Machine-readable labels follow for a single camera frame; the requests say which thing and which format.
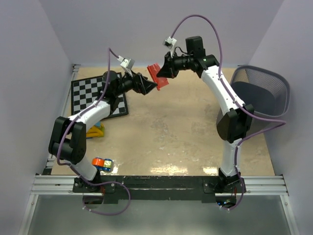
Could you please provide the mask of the red plastic trash bag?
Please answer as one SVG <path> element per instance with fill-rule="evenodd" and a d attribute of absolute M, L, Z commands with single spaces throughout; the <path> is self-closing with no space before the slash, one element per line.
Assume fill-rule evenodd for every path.
<path fill-rule="evenodd" d="M 157 90 L 160 91 L 161 88 L 168 85 L 168 79 L 165 77 L 157 77 L 158 72 L 160 71 L 160 66 L 158 63 L 154 63 L 152 65 L 147 66 L 147 71 L 150 74 L 152 80 L 157 83 Z"/>

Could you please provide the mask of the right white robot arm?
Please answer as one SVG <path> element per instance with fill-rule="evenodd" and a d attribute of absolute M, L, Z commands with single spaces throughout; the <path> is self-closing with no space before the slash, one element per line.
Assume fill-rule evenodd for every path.
<path fill-rule="evenodd" d="M 194 36 L 185 40 L 187 54 L 178 56 L 175 52 L 176 39 L 168 37 L 163 45 L 169 49 L 157 77 L 175 78 L 179 71 L 192 70 L 210 88 L 217 99 L 222 118 L 217 123 L 217 132 L 224 141 L 222 165 L 219 168 L 215 189 L 230 192 L 240 182 L 239 168 L 241 141 L 250 129 L 252 105 L 246 105 L 220 71 L 221 65 L 214 55 L 206 55 L 202 37 Z"/>

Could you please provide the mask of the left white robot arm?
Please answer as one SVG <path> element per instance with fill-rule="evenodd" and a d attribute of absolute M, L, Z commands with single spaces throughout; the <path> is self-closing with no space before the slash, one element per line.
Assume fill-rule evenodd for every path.
<path fill-rule="evenodd" d="M 102 75 L 101 88 L 96 100 L 88 107 L 70 117 L 56 118 L 48 151 L 56 157 L 58 165 L 68 166 L 84 182 L 90 192 L 98 191 L 103 182 L 100 170 L 86 157 L 86 133 L 98 121 L 111 115 L 118 107 L 118 97 L 128 91 L 147 95 L 157 83 L 141 73 L 133 71 L 118 77 L 115 71 Z"/>

